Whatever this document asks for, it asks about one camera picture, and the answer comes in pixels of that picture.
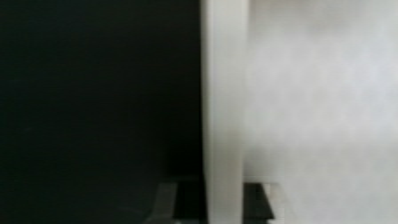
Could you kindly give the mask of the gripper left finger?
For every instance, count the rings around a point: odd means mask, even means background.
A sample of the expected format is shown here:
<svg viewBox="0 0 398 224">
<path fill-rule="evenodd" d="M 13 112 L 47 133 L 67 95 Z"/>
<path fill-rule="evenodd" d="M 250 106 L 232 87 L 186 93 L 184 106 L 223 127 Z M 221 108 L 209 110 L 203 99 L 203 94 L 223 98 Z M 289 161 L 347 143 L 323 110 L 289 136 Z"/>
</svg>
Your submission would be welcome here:
<svg viewBox="0 0 398 224">
<path fill-rule="evenodd" d="M 152 212 L 147 224 L 173 224 L 173 205 L 175 205 L 177 184 L 161 183 L 157 186 Z"/>
</svg>

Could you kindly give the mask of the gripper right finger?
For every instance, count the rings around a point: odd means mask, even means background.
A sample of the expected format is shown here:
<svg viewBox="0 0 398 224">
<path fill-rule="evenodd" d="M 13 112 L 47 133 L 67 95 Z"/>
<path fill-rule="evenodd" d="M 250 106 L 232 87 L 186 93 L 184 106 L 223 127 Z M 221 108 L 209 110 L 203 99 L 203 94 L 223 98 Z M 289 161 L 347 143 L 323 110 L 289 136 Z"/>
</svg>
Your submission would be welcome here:
<svg viewBox="0 0 398 224">
<path fill-rule="evenodd" d="M 243 185 L 243 224 L 267 224 L 271 219 L 273 212 L 262 185 L 246 183 Z"/>
</svg>

